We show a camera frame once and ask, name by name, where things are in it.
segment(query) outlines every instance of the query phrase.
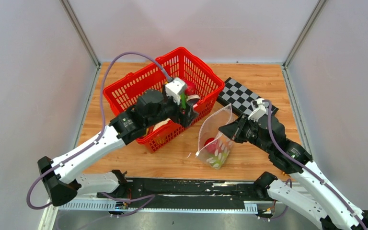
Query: gray wall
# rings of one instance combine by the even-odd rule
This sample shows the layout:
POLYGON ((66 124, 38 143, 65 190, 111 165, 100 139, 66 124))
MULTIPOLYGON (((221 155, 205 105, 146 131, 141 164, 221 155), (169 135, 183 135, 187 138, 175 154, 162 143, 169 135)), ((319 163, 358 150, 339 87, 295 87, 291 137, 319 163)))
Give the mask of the gray wall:
POLYGON ((289 70, 315 160, 368 209, 368 1, 328 1, 289 70))
MULTIPOLYGON (((284 61, 317 0, 70 0, 100 61, 185 46, 206 62, 284 61)), ((141 61, 136 56, 124 61, 141 61)))
POLYGON ((37 228, 36 162, 72 147, 94 74, 58 0, 0 0, 0 230, 37 228))

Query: cable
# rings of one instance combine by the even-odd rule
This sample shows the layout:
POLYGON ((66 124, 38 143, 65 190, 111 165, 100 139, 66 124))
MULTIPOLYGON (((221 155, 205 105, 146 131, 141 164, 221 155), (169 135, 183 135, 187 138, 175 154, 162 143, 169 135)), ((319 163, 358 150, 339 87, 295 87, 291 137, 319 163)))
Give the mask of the cable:
MULTIPOLYGON (((95 139, 95 141, 99 141, 102 138, 102 135, 104 134, 105 131, 105 112, 104 112, 104 105, 103 105, 103 91, 104 91, 104 85, 105 85, 105 80, 106 77, 108 76, 109 71, 111 70, 112 66, 115 64, 115 62, 120 59, 121 57, 125 56, 125 55, 139 55, 142 56, 144 58, 147 58, 148 60, 152 61, 154 64, 156 64, 156 66, 160 69, 160 71, 164 74, 164 76, 166 77, 168 82, 171 82, 172 78, 168 75, 168 73, 166 72, 166 70, 156 61, 154 60, 152 57, 139 53, 139 52, 135 52, 135 51, 129 51, 129 52, 125 52, 122 53, 120 55, 118 55, 117 57, 114 58, 114 60, 112 60, 112 62, 109 64, 108 69, 106 70, 102 82, 101 82, 101 90, 99 93, 99 107, 101 110, 101 117, 102 117, 102 128, 101 128, 101 132, 99 133, 98 137, 95 139)), ((54 167, 52 167, 51 169, 47 170, 46 172, 44 172, 43 174, 41 174, 30 186, 29 191, 27 191, 27 195, 26 195, 26 203, 29 206, 29 208, 31 209, 35 209, 35 210, 39 210, 39 209, 43 209, 46 208, 48 206, 50 206, 52 204, 52 202, 49 202, 43 206, 34 206, 32 205, 32 202, 30 201, 30 197, 32 195, 33 189, 35 188, 35 186, 37 185, 37 183, 39 183, 39 181, 41 181, 47 174, 53 172, 54 170, 56 170, 58 167, 60 167, 60 164, 65 164, 68 161, 76 158, 77 156, 79 156, 80 154, 82 154, 83 152, 85 152, 87 149, 91 148, 94 145, 94 142, 89 144, 88 146, 86 146, 85 148, 81 149, 80 151, 78 151, 77 153, 69 156, 68 158, 66 158, 65 160, 63 160, 62 162, 60 162, 59 164, 55 165, 54 167)))
MULTIPOLYGON (((127 200, 126 199, 117 199, 117 198, 113 198, 111 196, 109 196, 108 194, 106 193, 102 193, 102 195, 106 196, 107 198, 111 199, 111 200, 114 200, 114 201, 119 201, 119 202, 126 202, 127 200)), ((135 210, 131 211, 131 212, 128 212, 128 213, 124 213, 124 214, 119 214, 119 215, 115 215, 115 214, 111 214, 111 215, 106 215, 106 216, 103 216, 103 217, 99 217, 98 219, 96 220, 93 220, 91 221, 90 223, 86 224, 86 225, 83 225, 82 227, 78 228, 77 230, 81 230, 81 229, 84 229, 86 227, 88 227, 89 225, 93 224, 93 223, 96 223, 102 219, 105 219, 105 218, 111 218, 111 217, 116 217, 116 218, 119 218, 119 217, 127 217, 127 216, 130 216, 130 215, 133 215, 135 213, 137 213, 139 210, 141 210, 142 208, 144 208, 148 203, 150 203, 154 198, 156 197, 156 195, 147 195, 147 196, 142 196, 140 198, 136 198, 136 199, 130 199, 129 201, 130 202, 135 202, 135 201, 140 201, 140 200, 144 200, 144 199, 147 199, 147 198, 150 198, 148 201, 146 201, 143 205, 141 205, 140 207, 136 208, 135 210)), ((56 229, 57 230, 61 230, 60 227, 58 226, 58 220, 60 219, 62 215, 58 215, 57 218, 56 218, 56 229)))
MULTIPOLYGON (((292 188, 292 187, 293 187, 293 185, 292 185, 292 181, 291 181, 291 179, 287 179, 287 180, 286 180, 286 185, 287 185, 289 182, 290 182, 290 188, 292 188)), ((288 210, 288 206, 286 206, 286 208, 283 210, 283 212, 282 212, 280 215, 276 216, 276 217, 273 217, 273 218, 260 218, 260 219, 262 219, 262 220, 264 220, 264 221, 278 220, 278 219, 282 218, 282 217, 286 214, 287 210, 288 210)))
MULTIPOLYGON (((332 188, 329 184, 325 183, 325 181, 316 173, 314 173, 311 169, 309 169, 308 167, 306 167, 305 165, 303 165, 302 163, 300 163, 299 161, 297 161, 296 159, 292 158, 291 156, 289 156, 286 152, 284 152, 281 147, 279 146, 279 144, 276 142, 276 139, 274 138, 273 135, 273 131, 272 131, 272 123, 271 123, 271 117, 272 117, 272 102, 270 100, 263 100, 263 102, 268 102, 269 103, 269 107, 268 107, 268 129, 269 129, 269 135, 270 138, 272 140, 272 142, 274 143, 274 146, 277 148, 277 150, 279 150, 281 152, 281 154, 283 154, 287 159, 289 159, 290 161, 292 161, 293 163, 296 163, 299 167, 303 168, 304 170, 308 171, 311 175, 313 175, 317 180, 319 180, 321 182, 321 184, 324 184, 333 194, 335 194, 335 196, 346 206, 346 208, 349 210, 349 212, 351 214, 354 214, 355 211, 351 208, 351 206, 345 201, 345 199, 343 199, 341 197, 341 195, 334 189, 332 188)), ((355 219, 359 222, 359 224, 362 226, 363 230, 367 230, 365 223, 363 223, 363 221, 359 218, 359 216, 355 215, 355 219)))

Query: black and white checkered board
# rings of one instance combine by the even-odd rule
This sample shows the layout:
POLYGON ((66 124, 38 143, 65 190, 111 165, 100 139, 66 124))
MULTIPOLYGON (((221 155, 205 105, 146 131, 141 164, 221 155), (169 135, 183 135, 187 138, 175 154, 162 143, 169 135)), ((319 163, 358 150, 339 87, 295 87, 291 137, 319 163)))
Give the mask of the black and white checkered board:
MULTIPOLYGON (((225 81, 225 88, 219 93, 217 102, 223 106, 232 103, 232 112, 237 116, 240 116, 242 113, 250 115, 254 110, 251 101, 258 98, 261 97, 237 82, 235 79, 228 78, 225 81)), ((264 105, 267 108, 269 103, 265 102, 264 105)), ((278 108, 272 105, 272 114, 276 114, 277 111, 278 108)))

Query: robotic arm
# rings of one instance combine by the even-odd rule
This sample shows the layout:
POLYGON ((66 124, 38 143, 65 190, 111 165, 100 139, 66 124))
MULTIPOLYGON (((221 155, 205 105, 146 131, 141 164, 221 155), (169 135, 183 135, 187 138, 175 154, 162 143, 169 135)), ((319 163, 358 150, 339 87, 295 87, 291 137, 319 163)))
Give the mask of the robotic arm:
POLYGON ((182 102, 181 95, 186 84, 179 78, 164 85, 163 93, 147 90, 138 97, 137 103, 111 120, 101 132, 72 151, 50 159, 43 157, 38 161, 41 174, 52 170, 43 177, 43 184, 54 206, 61 206, 71 201, 76 195, 96 192, 113 192, 126 180, 119 170, 105 174, 81 174, 91 164, 120 149, 135 139, 146 134, 147 128, 166 119, 188 127, 198 116, 193 106, 182 102), (66 159, 74 157, 67 163, 66 159))
POLYGON ((368 228, 368 211, 344 197, 321 172, 312 156, 300 144, 286 138, 284 126, 274 116, 266 115, 264 99, 252 103, 256 109, 249 116, 242 115, 233 123, 220 127, 220 132, 237 143, 248 141, 267 152, 269 160, 303 185, 318 203, 307 200, 273 175, 263 174, 256 183, 265 186, 267 195, 297 210, 319 228, 330 224, 334 229, 361 230, 365 229, 363 225, 368 228))

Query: gray floor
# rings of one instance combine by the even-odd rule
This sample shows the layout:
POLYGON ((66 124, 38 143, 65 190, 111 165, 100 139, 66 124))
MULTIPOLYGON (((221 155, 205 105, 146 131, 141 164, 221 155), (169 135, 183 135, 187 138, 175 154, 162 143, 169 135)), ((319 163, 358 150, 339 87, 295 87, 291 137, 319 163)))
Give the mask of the gray floor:
MULTIPOLYGON (((284 205, 276 205, 276 213, 284 205)), ((109 215, 101 211, 59 211, 58 226, 61 230, 76 230, 100 217, 109 215)), ((124 218, 104 218, 85 230, 315 230, 306 218, 288 210, 276 221, 264 222, 255 215, 247 214, 183 214, 183 213, 136 213, 124 218)))

